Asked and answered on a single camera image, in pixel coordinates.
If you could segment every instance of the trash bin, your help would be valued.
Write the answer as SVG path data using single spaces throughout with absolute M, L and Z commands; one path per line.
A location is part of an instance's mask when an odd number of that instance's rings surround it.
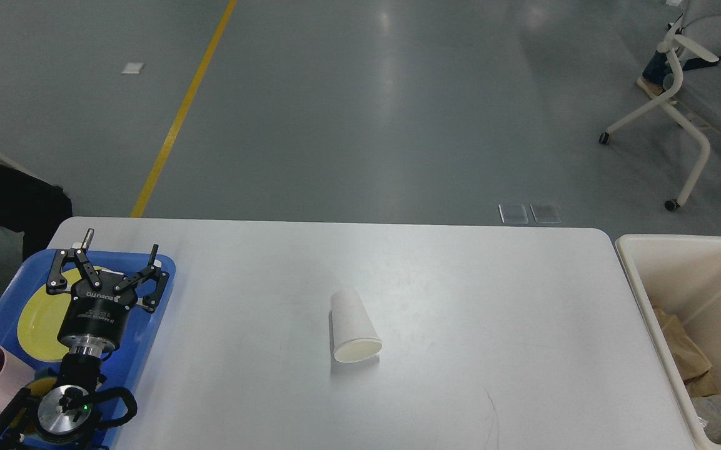
M 652 311 L 680 318 L 721 391 L 721 237 L 626 234 L 615 247 L 694 441 L 721 449 L 706 438 Z

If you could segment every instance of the gray floor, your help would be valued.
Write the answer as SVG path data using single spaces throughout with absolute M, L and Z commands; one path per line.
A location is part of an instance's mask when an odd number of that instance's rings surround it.
M 0 2 L 0 151 L 81 216 L 128 216 L 226 0 Z M 721 136 L 695 144 L 634 80 L 679 8 L 661 0 L 238 0 L 145 216 L 563 226 L 721 236 Z M 138 76 L 118 74 L 140 61 Z M 0 293 L 18 266 L 0 230 Z

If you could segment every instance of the chair wheel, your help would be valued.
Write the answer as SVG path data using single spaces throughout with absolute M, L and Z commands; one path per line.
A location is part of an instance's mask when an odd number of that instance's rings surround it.
M 675 209 L 680 208 L 680 203 L 677 202 L 677 199 L 671 199 L 666 200 L 666 203 L 664 203 L 663 206 L 666 207 L 668 211 L 674 211 Z

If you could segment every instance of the black pants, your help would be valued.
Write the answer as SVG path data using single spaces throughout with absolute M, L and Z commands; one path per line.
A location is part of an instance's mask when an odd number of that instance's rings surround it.
M 0 164 L 0 225 L 23 231 L 23 259 L 46 248 L 71 215 L 71 200 L 62 188 Z

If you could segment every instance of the white paper cup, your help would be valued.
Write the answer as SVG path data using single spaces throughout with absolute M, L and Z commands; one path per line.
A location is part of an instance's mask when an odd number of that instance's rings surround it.
M 344 289 L 332 296 L 332 344 L 335 361 L 356 363 L 371 358 L 383 348 L 360 296 Z

